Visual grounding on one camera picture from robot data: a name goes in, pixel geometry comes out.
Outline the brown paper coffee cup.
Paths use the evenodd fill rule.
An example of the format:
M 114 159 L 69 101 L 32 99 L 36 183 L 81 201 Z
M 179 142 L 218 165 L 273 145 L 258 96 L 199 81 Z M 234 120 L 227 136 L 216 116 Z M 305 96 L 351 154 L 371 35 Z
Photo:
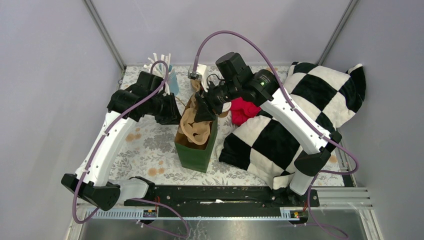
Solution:
M 218 117 L 219 118 L 225 118 L 228 115 L 229 111 L 231 110 L 231 106 L 232 106 L 231 102 L 224 103 L 223 106 L 222 106 L 222 111 L 218 115 Z

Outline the green brown paper bag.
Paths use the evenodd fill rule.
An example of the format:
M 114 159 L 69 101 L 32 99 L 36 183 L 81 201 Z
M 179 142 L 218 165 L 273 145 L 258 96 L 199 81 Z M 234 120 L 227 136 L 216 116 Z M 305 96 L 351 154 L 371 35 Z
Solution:
M 206 173 L 211 160 L 218 121 L 195 122 L 196 98 L 192 95 L 183 111 L 174 144 L 182 167 Z

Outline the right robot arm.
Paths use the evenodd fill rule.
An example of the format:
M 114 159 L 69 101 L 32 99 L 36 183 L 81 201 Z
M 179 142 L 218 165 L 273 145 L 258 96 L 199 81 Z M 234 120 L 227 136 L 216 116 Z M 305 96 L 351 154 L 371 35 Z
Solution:
M 248 153 L 248 170 L 265 180 L 274 190 L 289 188 L 287 201 L 293 206 L 301 205 L 331 152 L 340 147 L 341 135 L 337 131 L 326 130 L 305 114 L 275 73 L 265 69 L 252 72 L 239 53 L 223 55 L 216 61 L 216 66 L 222 75 L 222 83 L 201 86 L 194 94 L 197 104 L 194 121 L 215 120 L 222 113 L 224 104 L 240 97 L 268 113 L 302 148 L 299 156 L 292 158 L 294 170 L 284 165 L 284 156 L 279 151 L 287 153 L 296 149 L 287 143 L 271 140 L 270 135 L 262 131 L 251 130 L 248 133 L 254 137 L 253 141 L 248 141 L 247 136 L 243 135 L 238 148 Z

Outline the brown cardboard cup carrier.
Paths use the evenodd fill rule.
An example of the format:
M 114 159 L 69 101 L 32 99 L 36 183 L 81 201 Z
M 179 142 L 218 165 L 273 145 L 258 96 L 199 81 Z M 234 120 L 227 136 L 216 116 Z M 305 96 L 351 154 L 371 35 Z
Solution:
M 203 89 L 202 81 L 199 79 L 190 79 L 190 84 L 195 93 Z

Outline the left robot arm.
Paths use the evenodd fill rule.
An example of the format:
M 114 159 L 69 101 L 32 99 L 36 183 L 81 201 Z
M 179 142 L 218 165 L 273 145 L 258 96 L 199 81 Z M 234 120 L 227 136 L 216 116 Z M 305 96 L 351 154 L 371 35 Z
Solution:
M 177 125 L 181 120 L 174 94 L 165 93 L 164 79 L 142 71 L 136 83 L 111 96 L 103 126 L 89 154 L 75 173 L 63 175 L 61 184 L 103 211 L 134 198 L 144 206 L 152 204 L 153 182 L 139 176 L 127 180 L 109 178 L 126 137 L 146 115 L 153 116 L 160 125 Z

